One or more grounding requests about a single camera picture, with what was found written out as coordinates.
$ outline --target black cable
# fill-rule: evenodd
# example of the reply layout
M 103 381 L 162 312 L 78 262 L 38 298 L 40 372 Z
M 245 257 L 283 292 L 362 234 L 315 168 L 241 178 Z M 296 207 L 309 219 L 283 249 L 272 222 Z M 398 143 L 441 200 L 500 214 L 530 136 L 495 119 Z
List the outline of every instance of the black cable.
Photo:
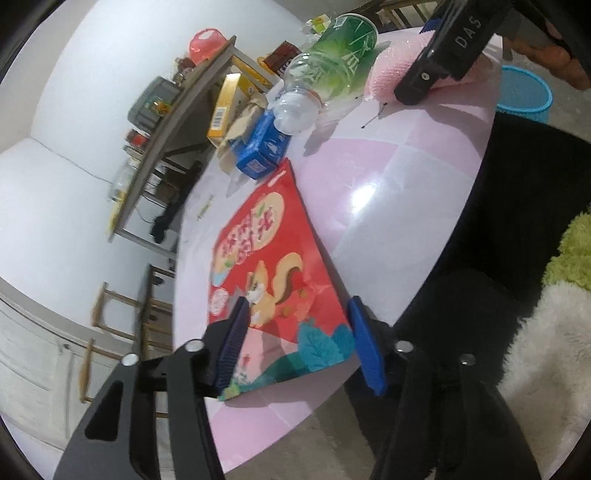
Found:
M 150 225 L 153 225 L 153 224 L 154 224 L 154 222 L 153 222 L 153 221 L 152 221 L 152 222 L 150 222 L 150 221 L 148 221 L 148 220 L 146 220 L 146 219 L 144 218 L 144 216 L 142 215 L 142 213 L 139 211 L 139 208 L 137 207 L 137 205 L 135 206 L 135 211 L 136 211 L 136 212 L 138 212 L 138 215 L 139 215 L 139 217 L 140 217 L 140 218 L 141 218 L 141 219 L 142 219 L 144 222 L 146 222 L 146 223 L 149 223 Z
M 32 138 L 32 140 L 34 140 L 35 142 L 37 142 L 38 144 L 42 145 L 43 147 L 45 147 L 46 149 L 48 149 L 51 153 L 53 153 L 54 155 L 57 155 L 60 158 L 63 158 L 64 160 L 67 160 L 68 162 L 70 162 L 72 165 L 74 165 L 75 167 L 81 169 L 83 172 L 87 173 L 88 175 L 90 175 L 91 177 L 96 178 L 97 180 L 100 181 L 104 181 L 107 182 L 109 185 L 111 185 L 113 182 L 111 182 L 110 180 L 106 180 L 102 177 L 99 177 L 97 175 L 95 175 L 94 173 L 89 172 L 88 170 L 86 170 L 84 167 L 79 166 L 76 162 L 74 162 L 73 160 L 70 160 L 67 157 L 64 157 L 63 155 L 60 155 L 57 152 L 54 152 L 51 148 L 49 148 L 48 146 L 44 145 L 43 143 L 39 142 L 39 140 L 37 140 L 36 138 Z

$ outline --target white wall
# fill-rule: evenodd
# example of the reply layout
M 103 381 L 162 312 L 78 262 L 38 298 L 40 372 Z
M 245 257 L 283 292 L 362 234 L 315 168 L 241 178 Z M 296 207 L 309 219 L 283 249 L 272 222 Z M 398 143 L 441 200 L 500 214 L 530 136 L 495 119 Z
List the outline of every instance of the white wall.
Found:
M 96 180 L 38 142 L 25 139 L 0 155 L 0 277 L 28 297 L 77 323 L 90 311 L 103 281 L 136 297 L 149 263 L 164 257 L 120 237 L 107 241 L 113 202 Z M 147 215 L 151 204 L 141 204 Z M 137 216 L 132 231 L 147 232 Z M 131 331 L 133 316 L 110 316 Z
M 301 22 L 272 0 L 99 0 L 57 62 L 31 136 L 112 178 L 125 158 L 129 108 L 207 27 L 236 35 L 254 58 L 303 40 Z
M 29 38 L 0 83 L 0 152 L 29 135 L 64 46 L 96 0 L 66 0 Z

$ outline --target white cabinet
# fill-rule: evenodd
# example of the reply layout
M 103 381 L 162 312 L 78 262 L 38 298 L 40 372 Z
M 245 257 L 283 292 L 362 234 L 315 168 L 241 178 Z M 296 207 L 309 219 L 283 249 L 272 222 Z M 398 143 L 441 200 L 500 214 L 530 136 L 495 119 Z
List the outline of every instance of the white cabinet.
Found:
M 37 325 L 0 300 L 0 413 L 32 437 L 63 450 L 88 408 L 79 400 L 78 377 L 85 349 Z M 94 353 L 88 396 L 93 398 L 116 360 Z M 158 394 L 158 411 L 166 410 Z M 163 479 L 174 478 L 168 420 L 157 419 Z

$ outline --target orange object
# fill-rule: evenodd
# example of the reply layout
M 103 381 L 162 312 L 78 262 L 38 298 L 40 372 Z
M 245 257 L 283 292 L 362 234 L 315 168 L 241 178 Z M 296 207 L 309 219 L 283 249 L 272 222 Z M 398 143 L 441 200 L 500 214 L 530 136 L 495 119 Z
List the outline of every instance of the orange object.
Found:
M 171 111 L 172 107 L 162 100 L 157 100 L 154 102 L 154 111 L 159 114 L 160 116 L 164 116 Z
M 265 58 L 266 57 L 258 57 L 256 59 L 256 62 L 259 64 L 259 66 L 261 66 L 262 68 L 264 68 L 268 73 L 270 73 L 271 75 L 276 75 L 275 72 L 273 72 L 273 70 L 271 70 L 267 64 L 265 63 Z
M 189 56 L 197 65 L 203 60 L 211 58 L 226 42 L 226 37 L 219 30 L 206 28 L 197 32 L 189 42 Z

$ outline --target pink sponge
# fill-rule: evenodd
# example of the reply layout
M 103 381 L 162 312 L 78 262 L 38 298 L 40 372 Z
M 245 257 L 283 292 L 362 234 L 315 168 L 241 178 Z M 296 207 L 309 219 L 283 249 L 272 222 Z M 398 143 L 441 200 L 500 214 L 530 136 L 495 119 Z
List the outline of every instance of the pink sponge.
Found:
M 397 101 L 394 96 L 394 88 L 402 80 L 410 66 L 427 46 L 434 32 L 425 32 L 412 37 L 403 43 L 398 43 L 386 48 L 376 59 L 369 72 L 368 81 L 365 84 L 365 99 L 375 98 L 380 102 Z M 451 77 L 438 80 L 433 88 L 458 85 L 484 80 L 493 72 L 493 64 L 485 55 L 480 55 L 467 75 L 459 82 Z

